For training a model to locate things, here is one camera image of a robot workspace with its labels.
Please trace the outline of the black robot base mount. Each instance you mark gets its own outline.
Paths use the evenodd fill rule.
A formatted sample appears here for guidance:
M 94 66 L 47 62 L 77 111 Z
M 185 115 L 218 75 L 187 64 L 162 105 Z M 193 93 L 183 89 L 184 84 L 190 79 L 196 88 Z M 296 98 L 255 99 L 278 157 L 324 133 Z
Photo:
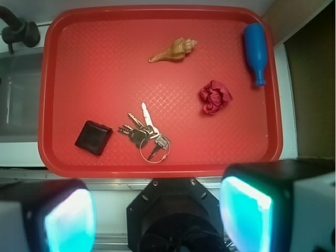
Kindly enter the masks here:
M 131 251 L 229 251 L 219 200 L 195 178 L 153 179 L 126 213 Z

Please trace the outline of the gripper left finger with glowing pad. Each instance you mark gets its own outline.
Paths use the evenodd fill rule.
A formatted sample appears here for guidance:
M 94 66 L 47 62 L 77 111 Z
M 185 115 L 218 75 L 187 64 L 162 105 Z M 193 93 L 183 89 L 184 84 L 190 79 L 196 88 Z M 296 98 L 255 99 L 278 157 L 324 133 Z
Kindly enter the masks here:
M 1 184 L 1 251 L 92 251 L 93 194 L 79 179 Z

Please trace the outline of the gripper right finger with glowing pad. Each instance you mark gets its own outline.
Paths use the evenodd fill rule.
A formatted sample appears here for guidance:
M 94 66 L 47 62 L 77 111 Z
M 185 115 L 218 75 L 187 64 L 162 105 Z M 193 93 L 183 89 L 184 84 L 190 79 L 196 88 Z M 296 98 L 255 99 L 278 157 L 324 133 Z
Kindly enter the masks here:
M 238 251 L 335 251 L 335 161 L 230 165 L 219 209 Z

